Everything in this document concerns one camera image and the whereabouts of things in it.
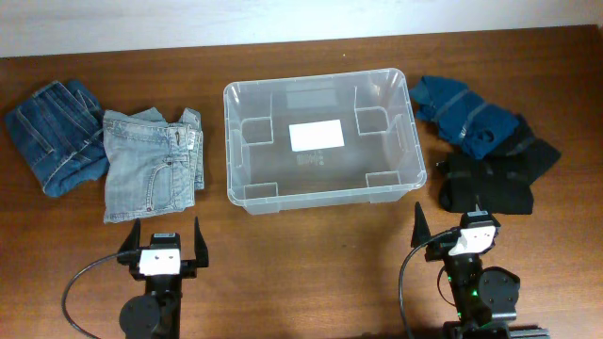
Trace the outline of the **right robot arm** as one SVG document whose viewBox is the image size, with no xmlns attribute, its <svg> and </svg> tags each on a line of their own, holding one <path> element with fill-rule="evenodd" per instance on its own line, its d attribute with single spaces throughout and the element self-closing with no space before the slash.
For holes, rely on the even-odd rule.
<svg viewBox="0 0 603 339">
<path fill-rule="evenodd" d="M 403 301 L 403 275 L 413 256 L 425 251 L 428 262 L 442 262 L 440 275 L 446 275 L 451 290 L 449 302 L 457 313 L 456 321 L 442 327 L 445 338 L 548 338 L 547 329 L 537 326 L 511 328 L 517 319 L 520 278 L 499 266 L 485 267 L 481 257 L 495 246 L 500 223 L 488 211 L 476 207 L 461 216 L 460 224 L 432 234 L 423 209 L 415 204 L 415 224 L 411 252 L 399 271 L 399 308 L 402 322 L 408 323 Z"/>
</svg>

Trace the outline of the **clear plastic storage bin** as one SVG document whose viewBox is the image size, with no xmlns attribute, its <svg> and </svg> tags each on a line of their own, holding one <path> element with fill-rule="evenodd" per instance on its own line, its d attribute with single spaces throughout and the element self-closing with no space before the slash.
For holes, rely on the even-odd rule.
<svg viewBox="0 0 603 339">
<path fill-rule="evenodd" d="M 227 196 L 251 215 L 395 202 L 427 181 L 398 69 L 233 82 L 223 102 Z M 331 120 L 344 147 L 292 151 L 289 125 Z"/>
</svg>

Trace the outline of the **light blue jeans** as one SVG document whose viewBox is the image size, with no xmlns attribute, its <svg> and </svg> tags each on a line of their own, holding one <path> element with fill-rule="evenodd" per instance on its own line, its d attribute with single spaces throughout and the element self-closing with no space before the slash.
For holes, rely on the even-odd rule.
<svg viewBox="0 0 603 339">
<path fill-rule="evenodd" d="M 201 114 L 186 108 L 168 122 L 154 107 L 134 115 L 108 110 L 103 119 L 106 177 L 104 222 L 182 212 L 204 189 Z"/>
</svg>

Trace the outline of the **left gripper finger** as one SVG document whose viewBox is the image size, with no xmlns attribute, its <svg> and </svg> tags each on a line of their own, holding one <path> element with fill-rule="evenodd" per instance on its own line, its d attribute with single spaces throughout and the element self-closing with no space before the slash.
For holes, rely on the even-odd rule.
<svg viewBox="0 0 603 339">
<path fill-rule="evenodd" d="M 198 218 L 194 219 L 194 252 L 197 262 L 208 262 L 208 248 L 201 233 L 200 222 Z"/>
<path fill-rule="evenodd" d="M 119 248 L 119 253 L 136 253 L 139 250 L 140 227 L 140 219 L 136 218 L 129 235 Z"/>
</svg>

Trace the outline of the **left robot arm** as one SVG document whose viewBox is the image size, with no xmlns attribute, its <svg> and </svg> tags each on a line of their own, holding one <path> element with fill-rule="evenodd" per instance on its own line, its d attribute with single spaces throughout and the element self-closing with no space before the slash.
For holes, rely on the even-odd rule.
<svg viewBox="0 0 603 339">
<path fill-rule="evenodd" d="M 150 244 L 140 245 L 139 219 L 119 249 L 118 263 L 127 266 L 132 278 L 145 283 L 142 295 L 129 299 L 122 307 L 119 324 L 127 339 L 180 337 L 182 281 L 195 279 L 197 270 L 209 266 L 208 248 L 194 220 L 193 259 L 181 257 L 178 233 L 158 233 Z"/>
</svg>

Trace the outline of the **dark blue jeans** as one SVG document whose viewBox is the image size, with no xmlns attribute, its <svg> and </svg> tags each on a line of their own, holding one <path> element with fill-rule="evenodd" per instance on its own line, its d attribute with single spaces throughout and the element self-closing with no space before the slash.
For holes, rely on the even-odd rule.
<svg viewBox="0 0 603 339">
<path fill-rule="evenodd" d="M 5 117 L 8 134 L 41 185 L 60 197 L 107 173 L 105 111 L 79 81 L 54 81 Z"/>
</svg>

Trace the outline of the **blue garment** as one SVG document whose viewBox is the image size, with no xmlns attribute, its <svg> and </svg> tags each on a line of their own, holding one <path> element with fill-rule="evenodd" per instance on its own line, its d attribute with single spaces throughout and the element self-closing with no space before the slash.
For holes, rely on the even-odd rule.
<svg viewBox="0 0 603 339">
<path fill-rule="evenodd" d="M 478 160 L 519 126 L 511 111 L 486 102 L 457 80 L 426 75 L 409 94 L 418 104 L 418 119 L 435 123 L 440 138 Z"/>
</svg>

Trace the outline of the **black garment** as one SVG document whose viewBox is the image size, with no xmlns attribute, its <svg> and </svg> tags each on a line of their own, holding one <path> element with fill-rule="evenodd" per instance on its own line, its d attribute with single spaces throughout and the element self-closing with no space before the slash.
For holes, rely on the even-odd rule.
<svg viewBox="0 0 603 339">
<path fill-rule="evenodd" d="M 532 213 L 530 171 L 522 160 L 476 160 L 463 153 L 449 153 L 436 168 L 444 177 L 438 201 L 448 212 L 466 213 L 478 206 L 493 214 Z"/>
<path fill-rule="evenodd" d="M 486 158 L 506 160 L 518 165 L 531 185 L 550 170 L 562 154 L 548 142 L 535 136 L 521 114 L 516 114 L 515 117 L 518 126 Z"/>
</svg>

